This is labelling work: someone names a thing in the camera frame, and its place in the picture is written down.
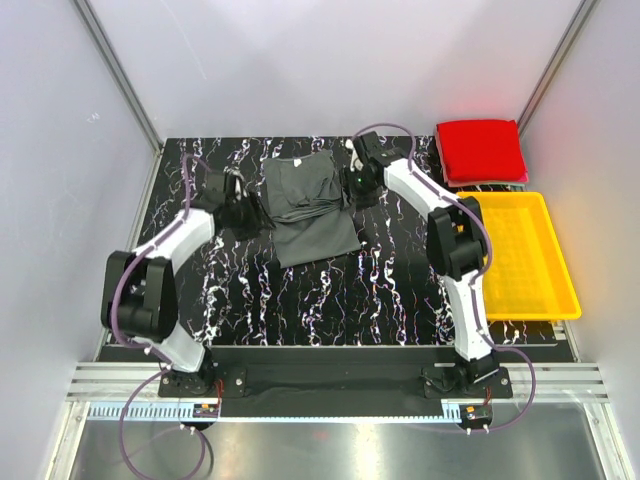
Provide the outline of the grey t-shirt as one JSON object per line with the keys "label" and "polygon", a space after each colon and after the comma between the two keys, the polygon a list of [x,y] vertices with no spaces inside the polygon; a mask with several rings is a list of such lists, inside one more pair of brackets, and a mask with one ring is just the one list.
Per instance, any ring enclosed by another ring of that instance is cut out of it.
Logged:
{"label": "grey t-shirt", "polygon": [[279,264],[295,267],[360,248],[333,155],[321,150],[263,163],[272,241]]}

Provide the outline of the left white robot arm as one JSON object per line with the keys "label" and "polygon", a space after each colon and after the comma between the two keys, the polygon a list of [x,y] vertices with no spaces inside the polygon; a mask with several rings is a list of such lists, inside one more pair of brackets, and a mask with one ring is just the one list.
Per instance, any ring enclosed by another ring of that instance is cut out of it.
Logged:
{"label": "left white robot arm", "polygon": [[101,322],[116,341],[156,355],[182,372],[181,384],[196,396],[215,386],[205,347],[179,320],[175,274],[197,250],[229,231],[251,240],[274,227],[257,193],[237,170],[211,172],[205,188],[188,197],[175,218],[132,251],[115,251],[106,263]]}

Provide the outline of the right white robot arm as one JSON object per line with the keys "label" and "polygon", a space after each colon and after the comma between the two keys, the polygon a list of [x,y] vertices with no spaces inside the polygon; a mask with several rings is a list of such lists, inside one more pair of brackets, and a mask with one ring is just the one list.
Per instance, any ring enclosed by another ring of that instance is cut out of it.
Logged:
{"label": "right white robot arm", "polygon": [[401,149],[383,146],[374,131],[352,137],[346,148],[351,163],[341,171],[341,184],[358,209],[373,206],[378,191],[385,188],[426,221],[427,259],[444,283],[455,334],[456,360],[443,374],[439,389],[448,393],[457,388],[470,397],[480,394],[499,363],[483,300],[492,247],[479,202],[440,186]]}

